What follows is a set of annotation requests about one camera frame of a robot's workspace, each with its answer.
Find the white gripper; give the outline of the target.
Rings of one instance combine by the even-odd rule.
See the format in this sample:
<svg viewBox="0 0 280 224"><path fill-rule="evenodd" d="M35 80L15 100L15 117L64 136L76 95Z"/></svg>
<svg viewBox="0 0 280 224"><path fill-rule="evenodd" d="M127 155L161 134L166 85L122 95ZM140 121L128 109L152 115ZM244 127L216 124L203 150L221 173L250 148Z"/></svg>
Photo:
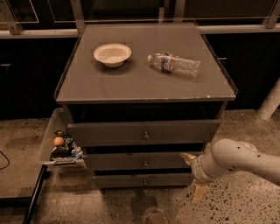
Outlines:
<svg viewBox="0 0 280 224"><path fill-rule="evenodd" d="M198 204L202 201L204 195L209 189L208 183L214 181L202 168L203 155L195 156L189 153L181 153L180 156L185 160L185 162L191 166L192 175L197 180L192 182L192 203Z"/></svg>

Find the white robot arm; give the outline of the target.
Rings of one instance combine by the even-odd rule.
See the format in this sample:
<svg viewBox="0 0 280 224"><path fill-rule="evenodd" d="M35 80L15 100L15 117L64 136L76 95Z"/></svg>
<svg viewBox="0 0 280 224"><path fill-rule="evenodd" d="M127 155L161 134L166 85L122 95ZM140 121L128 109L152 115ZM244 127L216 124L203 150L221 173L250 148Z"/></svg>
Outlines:
<svg viewBox="0 0 280 224"><path fill-rule="evenodd" d="M208 153L195 156L184 152L180 156L191 167L194 177L193 204L202 201L209 183L234 172L250 172L280 186L280 157L263 154L251 143L221 139Z"/></svg>

